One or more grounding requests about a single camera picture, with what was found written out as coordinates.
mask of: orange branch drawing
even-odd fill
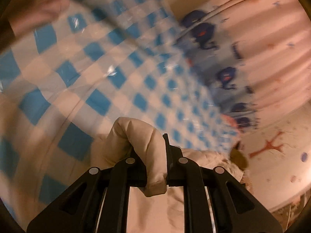
[[[258,154],[260,154],[260,153],[262,153],[262,152],[264,152],[264,151],[267,151],[267,150],[277,150],[277,151],[279,151],[279,152],[282,152],[282,147],[283,147],[284,144],[281,144],[281,145],[279,145],[279,146],[273,146],[273,145],[272,145],[272,143],[277,139],[277,137],[279,137],[279,136],[282,135],[282,134],[284,134],[284,132],[283,132],[283,131],[279,131],[278,134],[276,134],[276,135],[274,136],[274,138],[271,139],[271,141],[266,140],[266,145],[265,145],[265,147],[262,148],[262,149],[259,150],[259,151],[250,153],[250,154],[249,154],[249,157],[250,157],[250,158],[253,158],[253,157],[257,156]]]

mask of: metal screw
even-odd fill
[[[218,174],[223,174],[225,170],[222,167],[218,166],[215,168],[215,172],[217,172]]]
[[[98,168],[92,167],[92,168],[89,170],[89,173],[90,173],[90,174],[97,174],[97,173],[98,173]]]
[[[135,163],[135,159],[134,158],[127,158],[126,161],[129,165],[134,164]]]
[[[181,164],[187,164],[188,163],[188,160],[186,158],[180,158],[178,161]]]

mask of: crumpled fabric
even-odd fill
[[[129,156],[130,144],[146,165],[147,186],[143,192],[130,188],[127,233],[184,233],[183,188],[166,187],[165,142],[157,129],[141,120],[118,118],[107,137],[93,142],[91,164],[101,169],[113,167]],[[201,167],[222,166],[237,181],[242,179],[243,171],[218,152],[182,149],[182,153]]]

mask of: checkered blanket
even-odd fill
[[[94,137],[120,116],[228,153],[237,132],[174,46],[178,33],[162,0],[73,0],[0,55],[0,196],[24,229],[90,167]]]

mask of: plastic sheet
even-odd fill
[[[238,132],[175,47],[178,31],[162,0],[75,0],[1,54],[0,195],[24,229],[90,167],[94,137],[120,116],[228,154]]]

